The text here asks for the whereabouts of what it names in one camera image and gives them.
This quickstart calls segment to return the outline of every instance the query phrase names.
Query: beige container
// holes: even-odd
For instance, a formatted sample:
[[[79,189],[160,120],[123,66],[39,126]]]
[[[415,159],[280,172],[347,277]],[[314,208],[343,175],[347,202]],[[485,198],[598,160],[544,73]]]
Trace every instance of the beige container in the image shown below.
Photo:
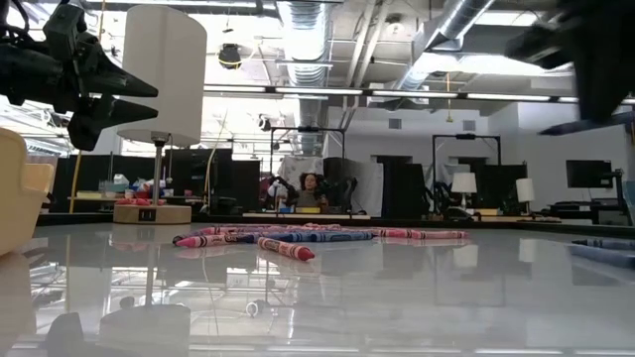
[[[0,255],[27,243],[36,228],[42,203],[53,180],[54,168],[48,164],[25,164],[24,139],[0,128]]]

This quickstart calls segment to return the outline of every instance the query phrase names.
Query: blue crayon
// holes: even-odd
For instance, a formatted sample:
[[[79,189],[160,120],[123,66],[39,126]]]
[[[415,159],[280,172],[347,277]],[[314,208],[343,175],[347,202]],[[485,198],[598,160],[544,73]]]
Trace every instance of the blue crayon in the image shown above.
[[[325,243],[325,242],[349,242],[371,240],[370,232],[293,232],[293,233],[268,233],[267,238],[286,243]]]

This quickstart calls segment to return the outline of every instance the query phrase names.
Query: computer monitor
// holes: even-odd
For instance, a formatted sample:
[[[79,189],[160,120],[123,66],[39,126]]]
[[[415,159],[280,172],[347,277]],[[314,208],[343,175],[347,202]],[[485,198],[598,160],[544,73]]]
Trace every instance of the computer monitor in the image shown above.
[[[527,177],[525,165],[474,166],[478,193],[475,208],[498,208],[504,212],[522,209],[516,196],[516,180]]]
[[[569,188],[613,188],[612,172],[607,160],[567,160]]]

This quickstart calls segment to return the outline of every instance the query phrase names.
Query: lamp shade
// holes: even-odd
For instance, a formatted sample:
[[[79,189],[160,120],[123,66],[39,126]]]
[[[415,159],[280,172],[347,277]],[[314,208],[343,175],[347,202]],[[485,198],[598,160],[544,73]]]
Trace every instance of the lamp shade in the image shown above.
[[[200,142],[206,46],[204,27],[181,11],[158,5],[128,10],[123,68],[157,87],[159,96],[125,99],[159,116],[120,125],[119,136],[152,143],[170,134],[176,146]]]
[[[476,193],[476,175],[474,173],[454,173],[452,192]]]
[[[519,178],[516,180],[516,193],[519,202],[531,202],[534,196],[534,182],[530,178]]]

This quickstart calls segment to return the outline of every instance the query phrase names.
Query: lamp base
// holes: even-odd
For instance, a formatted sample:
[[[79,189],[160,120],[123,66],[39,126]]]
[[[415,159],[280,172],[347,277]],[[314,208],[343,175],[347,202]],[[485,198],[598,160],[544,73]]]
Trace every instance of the lamp base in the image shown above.
[[[116,204],[112,220],[128,224],[190,224],[191,207]]]

